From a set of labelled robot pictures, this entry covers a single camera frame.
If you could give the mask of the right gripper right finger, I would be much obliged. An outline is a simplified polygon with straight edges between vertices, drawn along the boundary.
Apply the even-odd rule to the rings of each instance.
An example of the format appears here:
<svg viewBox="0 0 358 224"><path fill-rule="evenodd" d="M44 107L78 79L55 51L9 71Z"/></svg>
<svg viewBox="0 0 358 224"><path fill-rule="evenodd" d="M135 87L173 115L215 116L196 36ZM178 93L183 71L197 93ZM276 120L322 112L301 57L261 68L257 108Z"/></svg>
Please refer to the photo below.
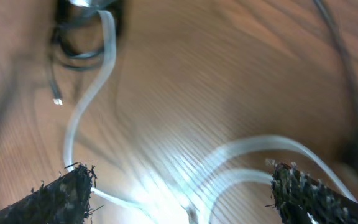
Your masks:
<svg viewBox="0 0 358 224"><path fill-rule="evenodd" d="M358 224L358 203L333 191L295 166L274 164L273 207L283 223Z"/></svg>

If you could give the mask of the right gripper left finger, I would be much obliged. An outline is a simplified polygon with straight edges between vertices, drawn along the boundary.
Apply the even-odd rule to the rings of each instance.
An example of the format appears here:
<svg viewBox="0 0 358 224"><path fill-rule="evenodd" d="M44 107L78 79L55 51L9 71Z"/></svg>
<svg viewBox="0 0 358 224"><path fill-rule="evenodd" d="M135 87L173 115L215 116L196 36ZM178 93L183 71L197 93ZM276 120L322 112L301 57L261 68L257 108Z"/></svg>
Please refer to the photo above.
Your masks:
<svg viewBox="0 0 358 224"><path fill-rule="evenodd" d="M71 172L0 210L0 224L82 224L91 218L90 198L97 178L94 167L74 163L69 168Z"/></svg>

